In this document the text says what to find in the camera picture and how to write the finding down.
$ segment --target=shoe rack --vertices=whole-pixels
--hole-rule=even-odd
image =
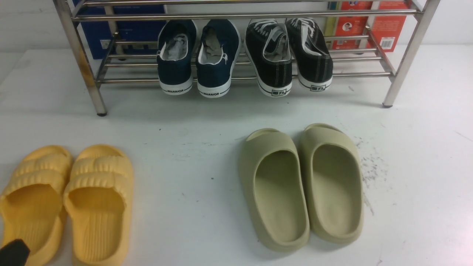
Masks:
[[[405,1],[409,9],[393,10],[326,10],[313,12],[267,12],[267,13],[233,13],[233,14],[158,14],[158,15],[116,15],[113,7],[115,6],[138,6],[138,5],[187,5],[187,4],[229,4],[229,3],[287,3],[287,2],[328,2],[329,0],[82,0],[75,8],[71,9],[68,0],[53,0],[64,31],[71,45],[74,57],[79,65],[80,72],[84,78],[88,92],[94,104],[95,110],[99,116],[107,115],[100,86],[102,84],[127,84],[127,83],[158,83],[156,78],[107,78],[107,70],[110,68],[157,68],[155,54],[134,55],[124,54],[124,45],[145,45],[155,44],[155,42],[132,42],[125,41],[118,34],[116,21],[132,20],[175,20],[175,19],[249,19],[249,18],[313,18],[313,17],[353,17],[367,16],[368,24],[363,35],[347,37],[326,37],[326,40],[364,40],[365,43],[372,43],[374,48],[359,48],[345,50],[331,50],[331,54],[361,54],[374,53],[375,56],[358,55],[357,57],[337,57],[333,59],[334,64],[344,62],[366,62],[378,61],[383,67],[383,72],[354,72],[354,73],[334,73],[333,77],[338,78],[389,78],[391,87],[384,99],[383,107],[390,108],[401,89],[407,76],[409,68],[412,65],[414,57],[425,36],[429,24],[437,10],[440,0],[426,0],[422,7],[417,0],[389,0]],[[82,11],[87,7],[104,7],[105,15],[82,15]],[[376,16],[414,16],[417,25],[411,36],[410,42],[404,53],[401,64],[395,69],[389,62],[386,54],[381,47],[377,45],[370,26]],[[94,73],[90,67],[89,59],[84,49],[83,42],[77,31],[81,22],[89,21],[108,21],[113,39],[110,41],[106,56],[102,60],[100,67]],[[126,62],[127,59],[139,59],[140,63]],[[237,62],[237,66],[250,65],[249,61]],[[255,76],[233,77],[232,81],[256,80]]]

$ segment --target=sneaker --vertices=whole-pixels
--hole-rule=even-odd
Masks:
[[[310,18],[289,19],[286,26],[300,84],[310,91],[326,90],[332,83],[333,62],[319,26]]]
[[[171,20],[158,36],[159,84],[164,93],[181,95],[192,88],[191,59],[197,26],[192,20]]]
[[[240,53],[241,37],[227,19],[213,19],[202,30],[197,53],[197,88],[207,98],[228,93],[232,72]]]
[[[246,29],[245,51],[261,92],[286,96],[292,87],[292,62],[286,26],[275,19],[254,19]]]

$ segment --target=shoe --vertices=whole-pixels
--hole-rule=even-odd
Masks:
[[[286,96],[292,87],[292,62],[286,26],[275,19],[253,19],[246,28],[245,51],[261,92]]]
[[[326,241],[355,241],[363,228],[356,145],[333,126],[312,124],[302,133],[299,155],[312,230]]]
[[[207,98],[228,93],[232,72],[240,54],[241,37],[227,19],[213,19],[202,31],[197,53],[197,88]]]
[[[253,132],[243,144],[238,170],[260,242],[278,252],[306,245],[309,216],[291,137],[272,128]]]
[[[72,161],[61,146],[39,148],[21,161],[1,194],[2,246],[23,240],[29,266],[47,264],[59,248],[67,220],[61,199]]]
[[[196,37],[193,20],[171,20],[159,33],[156,61],[164,93],[181,95],[192,88],[191,59]]]
[[[94,145],[77,156],[63,196],[72,221],[72,264],[121,265],[128,253],[133,167],[123,151]]]
[[[289,19],[286,26],[300,84],[314,92],[326,90],[332,83],[333,61],[319,26],[310,18]]]

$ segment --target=box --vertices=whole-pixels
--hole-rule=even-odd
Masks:
[[[77,5],[80,0],[73,0]],[[164,5],[126,6],[113,7],[117,15],[165,14]],[[104,7],[90,7],[80,15],[105,15]],[[124,46],[126,54],[151,54],[158,51],[158,35],[166,21],[117,21],[118,31],[122,40],[150,41],[155,45],[129,45]],[[94,59],[103,59],[112,39],[107,21],[81,22],[82,29],[87,39],[88,46]]]
[[[339,5],[339,10],[369,10],[371,1],[348,1]],[[362,35],[365,31],[368,17],[340,17],[336,22],[334,36]],[[356,49],[359,40],[337,40],[333,42],[332,49]]]
[[[408,9],[404,2],[377,2],[372,9]],[[406,16],[377,17],[371,30],[379,45],[385,52],[393,52],[399,35],[406,21]]]
[[[367,10],[367,9],[408,9],[404,2],[379,2],[379,1],[348,1],[342,2],[338,10]],[[368,17],[341,17],[335,22],[332,36],[362,35],[365,30]],[[385,52],[393,52],[399,40],[399,35],[406,21],[406,16],[376,17],[372,31],[379,45]],[[325,34],[329,34],[330,28],[326,27]],[[338,40],[332,43],[332,49],[357,49],[360,47],[372,48],[371,44],[360,40]]]

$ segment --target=slipper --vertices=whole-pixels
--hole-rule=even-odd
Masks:
[[[309,218],[292,139],[272,128],[252,133],[240,155],[239,174],[261,243],[279,252],[306,245]]]
[[[71,154],[46,146],[26,156],[0,197],[2,246],[22,239],[30,249],[27,266],[42,266],[56,254],[67,213],[62,193],[69,180]]]
[[[121,265],[128,253],[132,199],[133,167],[121,150],[94,145],[79,154],[64,191],[74,265]]]
[[[302,133],[300,155],[312,230],[330,242],[355,241],[363,227],[356,145],[335,127],[312,124]]]

